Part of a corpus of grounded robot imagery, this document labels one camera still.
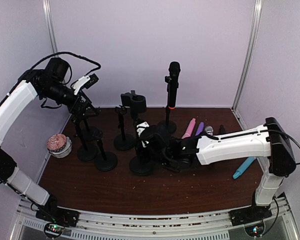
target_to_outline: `ventilation grille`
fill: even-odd
[[[229,232],[222,231],[218,233],[209,233],[203,235],[197,235],[195,237],[185,237],[185,238],[178,238],[178,237],[158,237],[160,240],[230,240]],[[72,230],[71,232],[71,239],[74,240],[139,240],[139,239],[152,239],[155,240],[156,237],[116,237],[116,236],[101,236],[100,234],[95,233],[88,233],[88,232],[81,232]]]
[[[24,219],[23,225],[27,226],[27,227],[30,227],[30,228],[33,228],[33,229],[40,230],[40,231],[43,231],[44,227],[45,227],[45,225],[42,222],[32,220],[32,219],[28,219],[28,218]]]

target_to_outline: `brown tabletop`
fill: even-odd
[[[164,108],[148,108],[139,115],[150,125],[165,117]],[[210,125],[218,133],[219,126],[227,132],[241,128],[230,109],[224,108],[177,108],[170,119],[177,124],[176,137],[181,137],[189,121],[196,118]],[[124,116],[126,133],[133,133],[129,113]],[[72,152],[65,158],[51,157],[40,185],[58,198],[61,207],[112,214],[166,215],[201,213],[250,205],[252,195],[262,177],[262,170],[255,161],[238,179],[233,179],[236,169],[245,158],[196,166],[173,173],[157,166],[149,176],[135,176],[129,170],[129,161],[135,150],[118,151],[113,145],[120,134],[118,116],[113,108],[102,108],[99,117],[90,118],[89,125],[104,133],[106,151],[115,153],[118,165],[109,172],[98,171],[94,162],[77,159],[80,140],[75,138],[75,127],[68,122],[63,133],[73,141]]]

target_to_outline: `microphone stand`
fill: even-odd
[[[168,84],[166,88],[166,91],[168,92],[168,100],[167,100],[167,105],[165,107],[165,120],[160,121],[158,125],[164,126],[170,134],[173,134],[177,130],[177,125],[175,122],[170,121],[171,109],[169,107],[169,99],[170,99],[171,78],[169,76],[166,76],[164,78],[164,81]]]

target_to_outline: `microphone head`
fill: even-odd
[[[177,61],[173,61],[170,63],[170,66],[169,66],[169,72],[177,72],[177,73],[180,73],[181,69],[180,69],[180,63],[178,63]]]

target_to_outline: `red and white lid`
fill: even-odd
[[[55,134],[46,142],[46,147],[51,152],[61,151],[67,144],[67,137],[63,134]]]

